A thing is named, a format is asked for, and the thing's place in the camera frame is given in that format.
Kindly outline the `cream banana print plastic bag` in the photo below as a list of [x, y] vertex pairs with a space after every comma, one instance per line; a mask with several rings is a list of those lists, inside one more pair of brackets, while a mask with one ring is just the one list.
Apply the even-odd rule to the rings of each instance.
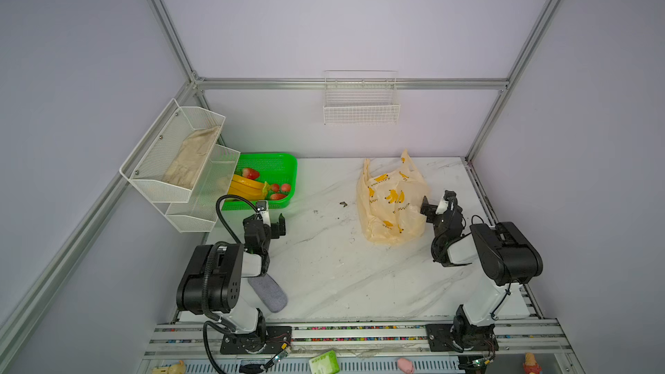
[[365, 159], [357, 184], [357, 207], [365, 238], [374, 244], [401, 245], [425, 232], [421, 213], [431, 189], [407, 150], [398, 167], [372, 176], [371, 161]]

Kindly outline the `yellow fake banana bunch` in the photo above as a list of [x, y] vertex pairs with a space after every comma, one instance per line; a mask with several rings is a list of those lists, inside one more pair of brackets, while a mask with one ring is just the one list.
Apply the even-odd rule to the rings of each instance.
[[270, 189], [269, 183], [262, 183], [239, 175], [233, 175], [228, 194], [248, 199], [249, 201], [264, 200]]

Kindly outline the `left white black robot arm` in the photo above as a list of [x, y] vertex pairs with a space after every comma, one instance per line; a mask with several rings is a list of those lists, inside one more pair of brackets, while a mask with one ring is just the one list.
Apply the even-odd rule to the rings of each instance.
[[245, 242], [218, 242], [195, 248], [176, 292], [178, 311], [203, 315], [233, 335], [262, 338], [267, 333], [263, 311], [241, 297], [246, 279], [263, 304], [273, 313], [287, 306], [287, 296], [268, 274], [269, 247], [287, 233], [279, 216], [267, 223], [260, 216], [243, 220]]

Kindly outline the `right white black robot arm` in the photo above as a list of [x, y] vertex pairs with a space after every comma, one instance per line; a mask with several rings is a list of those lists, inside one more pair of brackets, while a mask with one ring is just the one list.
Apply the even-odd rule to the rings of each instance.
[[508, 300], [520, 286], [541, 275], [543, 261], [533, 244], [512, 222], [493, 226], [471, 223], [469, 233], [463, 231], [466, 220], [458, 204], [457, 194], [445, 190], [442, 201], [430, 204], [425, 197], [420, 213], [433, 226], [431, 256], [445, 268], [465, 267], [453, 259], [452, 248], [471, 239], [485, 278], [481, 280], [466, 303], [460, 305], [449, 324], [426, 327], [432, 351], [491, 351], [495, 347], [495, 322]]

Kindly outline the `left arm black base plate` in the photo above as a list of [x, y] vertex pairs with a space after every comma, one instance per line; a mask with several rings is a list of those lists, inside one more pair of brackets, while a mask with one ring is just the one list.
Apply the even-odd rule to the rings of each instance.
[[222, 355], [277, 354], [291, 343], [293, 329], [290, 326], [267, 326], [264, 333], [224, 337], [219, 351]]

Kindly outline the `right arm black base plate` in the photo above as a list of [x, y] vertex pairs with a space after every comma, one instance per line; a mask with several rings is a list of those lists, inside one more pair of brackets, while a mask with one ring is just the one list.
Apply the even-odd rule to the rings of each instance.
[[495, 351], [498, 343], [494, 328], [494, 325], [457, 327], [454, 324], [428, 324], [425, 326], [429, 349], [451, 353]]

